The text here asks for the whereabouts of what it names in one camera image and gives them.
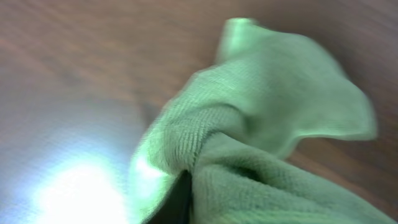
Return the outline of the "green cloth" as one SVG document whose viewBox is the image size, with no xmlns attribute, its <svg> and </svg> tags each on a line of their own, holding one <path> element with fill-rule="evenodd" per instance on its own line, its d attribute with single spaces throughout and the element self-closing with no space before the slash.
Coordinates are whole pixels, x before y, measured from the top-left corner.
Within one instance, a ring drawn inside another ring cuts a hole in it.
<svg viewBox="0 0 398 224">
<path fill-rule="evenodd" d="M 189 223 L 391 223 L 350 191 L 286 162 L 305 138 L 376 136 L 366 95 L 315 41 L 226 22 L 216 63 L 197 72 L 131 161 L 131 223 L 167 200 Z"/>
</svg>

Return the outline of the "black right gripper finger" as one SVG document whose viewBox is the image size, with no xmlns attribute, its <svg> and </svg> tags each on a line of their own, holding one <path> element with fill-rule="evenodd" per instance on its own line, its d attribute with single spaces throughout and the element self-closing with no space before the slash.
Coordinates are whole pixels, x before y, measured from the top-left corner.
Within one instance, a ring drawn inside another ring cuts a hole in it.
<svg viewBox="0 0 398 224">
<path fill-rule="evenodd" d="M 189 224 L 191 206 L 192 176 L 183 171 L 146 224 Z"/>
</svg>

